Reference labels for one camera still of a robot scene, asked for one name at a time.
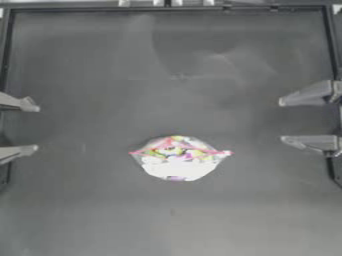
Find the crumpled plastic bag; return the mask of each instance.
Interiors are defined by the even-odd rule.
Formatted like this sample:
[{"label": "crumpled plastic bag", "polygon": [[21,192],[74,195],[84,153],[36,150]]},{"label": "crumpled plastic bag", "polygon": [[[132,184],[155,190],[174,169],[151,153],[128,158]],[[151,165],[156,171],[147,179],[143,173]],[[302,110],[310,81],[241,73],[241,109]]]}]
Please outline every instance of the crumpled plastic bag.
[{"label": "crumpled plastic bag", "polygon": [[163,180],[194,181],[214,171],[233,152],[218,151],[194,137],[175,135],[151,140],[130,154],[151,176]]}]

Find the gray surface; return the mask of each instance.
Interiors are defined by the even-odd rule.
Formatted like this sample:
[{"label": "gray surface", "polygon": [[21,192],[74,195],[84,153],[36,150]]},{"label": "gray surface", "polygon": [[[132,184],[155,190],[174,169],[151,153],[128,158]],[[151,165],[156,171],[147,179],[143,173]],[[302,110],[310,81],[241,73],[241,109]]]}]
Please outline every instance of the gray surface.
[{"label": "gray surface", "polygon": [[[319,13],[20,14],[7,114],[20,159],[0,255],[341,255],[342,191],[279,135],[330,133],[333,107],[278,98],[331,77]],[[202,180],[146,175],[127,152],[192,135],[234,157]]]}]

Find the metal frame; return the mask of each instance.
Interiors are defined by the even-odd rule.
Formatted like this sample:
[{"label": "metal frame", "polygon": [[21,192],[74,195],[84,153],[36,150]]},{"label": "metal frame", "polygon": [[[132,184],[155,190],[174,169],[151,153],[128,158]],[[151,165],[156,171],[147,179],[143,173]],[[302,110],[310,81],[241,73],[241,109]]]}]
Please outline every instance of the metal frame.
[{"label": "metal frame", "polygon": [[[246,5],[238,4],[233,1],[222,1],[217,0],[214,6],[183,6],[171,7],[172,0],[164,0],[164,6],[154,7],[152,4],[140,5],[140,6],[130,6],[119,7],[119,1],[92,1],[92,2],[31,2],[31,3],[11,3],[8,2],[0,3],[0,7],[4,7],[4,16],[3,16],[3,26],[1,26],[1,39],[0,39],[0,91],[5,91],[7,84],[7,71],[8,71],[8,61],[9,61],[9,53],[11,53],[11,39],[12,39],[12,29],[13,29],[13,21],[15,15],[17,12],[99,12],[99,11],[111,11],[111,12],[182,12],[182,11],[226,11],[226,12],[305,12],[305,11],[321,11],[323,17],[323,24],[326,30],[326,40],[329,45],[329,54],[331,59],[331,70],[333,77],[331,80],[342,79],[342,59],[341,53],[338,49],[338,40],[337,40],[337,30],[334,24],[334,11],[333,11],[333,3],[338,3],[338,1],[290,1],[290,0],[278,0],[271,1],[265,0],[265,4],[258,5]],[[338,131],[342,134],[342,104],[339,104],[339,115],[341,122]],[[0,129],[3,128],[3,115],[0,115]],[[341,186],[335,177],[334,170],[334,161],[333,158],[326,158],[327,163],[327,173],[329,177],[335,181],[335,183]]]}]

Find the plastic wrapper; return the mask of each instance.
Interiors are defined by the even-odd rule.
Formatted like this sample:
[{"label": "plastic wrapper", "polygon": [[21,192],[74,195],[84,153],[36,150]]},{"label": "plastic wrapper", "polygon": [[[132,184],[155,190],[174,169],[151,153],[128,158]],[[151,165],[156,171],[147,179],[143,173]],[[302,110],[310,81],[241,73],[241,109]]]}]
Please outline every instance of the plastic wrapper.
[{"label": "plastic wrapper", "polygon": [[175,135],[151,140],[130,154],[151,176],[172,181],[194,181],[212,172],[233,152],[218,151],[194,137]]}]

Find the dark gray floor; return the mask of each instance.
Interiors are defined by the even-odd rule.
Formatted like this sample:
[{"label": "dark gray floor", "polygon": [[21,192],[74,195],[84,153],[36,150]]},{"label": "dark gray floor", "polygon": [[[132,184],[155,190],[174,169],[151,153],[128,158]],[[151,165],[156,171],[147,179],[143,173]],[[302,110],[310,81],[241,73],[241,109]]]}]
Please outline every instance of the dark gray floor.
[{"label": "dark gray floor", "polygon": [[[342,191],[279,142],[337,113],[277,106],[330,77],[319,13],[17,15],[8,87],[43,112],[5,130],[41,149],[0,197],[0,255],[341,255]],[[235,155],[160,181],[127,152],[168,134]]]}]

